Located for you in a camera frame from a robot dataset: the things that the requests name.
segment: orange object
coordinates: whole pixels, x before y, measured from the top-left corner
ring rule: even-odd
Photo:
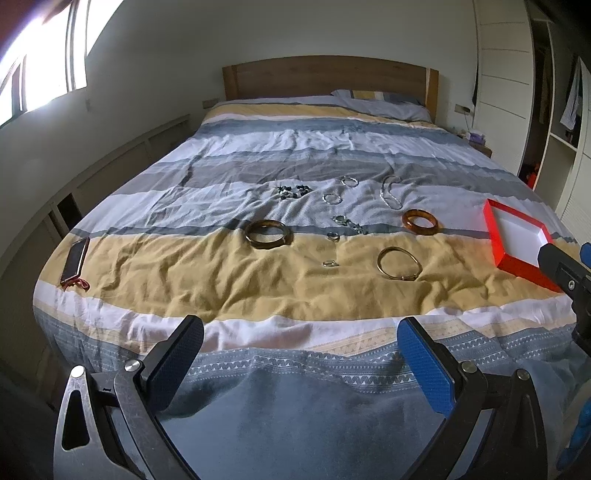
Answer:
[[[432,226],[419,226],[413,222],[413,218],[424,218],[425,220],[428,220]],[[439,223],[437,219],[425,210],[407,210],[402,216],[402,222],[406,228],[417,235],[435,235],[439,231]]]
[[[553,243],[542,222],[491,199],[485,202],[484,218],[497,268],[549,290],[562,291],[538,266],[540,248]]]

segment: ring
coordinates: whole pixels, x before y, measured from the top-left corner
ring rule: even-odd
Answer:
[[[328,200],[328,197],[334,197],[335,199],[331,202]],[[328,203],[329,205],[338,205],[339,203],[341,203],[343,201],[341,196],[337,195],[336,193],[325,193],[322,196],[322,199],[324,200],[325,203]]]
[[[349,177],[348,175],[344,175],[340,178],[340,182],[345,185],[346,187],[356,187],[359,185],[359,180],[354,179],[353,177]]]

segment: window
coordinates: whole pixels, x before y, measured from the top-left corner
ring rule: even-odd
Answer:
[[[28,110],[34,110],[67,93],[64,45],[69,14],[68,6],[43,24],[35,43],[25,56],[25,100]]]
[[[86,55],[123,0],[73,0],[31,22],[0,59],[0,125],[86,86]]]
[[[94,46],[100,32],[115,13],[123,0],[92,0],[88,9],[88,27],[86,34],[87,53]]]
[[[12,117],[12,77],[0,92],[0,125]]]

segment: wall switch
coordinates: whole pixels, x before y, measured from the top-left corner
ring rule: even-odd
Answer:
[[[203,109],[207,110],[208,108],[213,107],[216,103],[218,103],[220,101],[219,98],[210,98],[209,100],[204,100],[202,102],[203,105]]]
[[[467,106],[458,105],[457,103],[453,111],[456,113],[465,113],[466,115],[470,114],[471,112],[471,110]]]

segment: amber bangle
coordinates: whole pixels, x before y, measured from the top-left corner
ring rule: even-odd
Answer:
[[[416,223],[413,223],[412,221],[412,219],[416,217],[428,220],[429,222],[431,222],[433,226],[418,226]],[[417,235],[435,235],[439,231],[439,222],[433,215],[431,215],[431,213],[426,212],[425,210],[407,210],[406,212],[404,212],[404,215],[402,216],[402,222],[404,223],[404,226],[406,228],[408,228],[411,232],[416,233]]]
[[[283,236],[280,239],[274,240],[272,242],[259,242],[252,238],[252,233],[254,230],[258,228],[269,228],[269,227],[276,227],[283,233]],[[277,220],[258,220],[256,222],[250,223],[244,229],[244,238],[250,243],[254,248],[258,249],[266,249],[269,250],[270,248],[280,247],[281,245],[287,245],[291,243],[293,235],[289,227],[286,227],[283,223],[278,222]]]

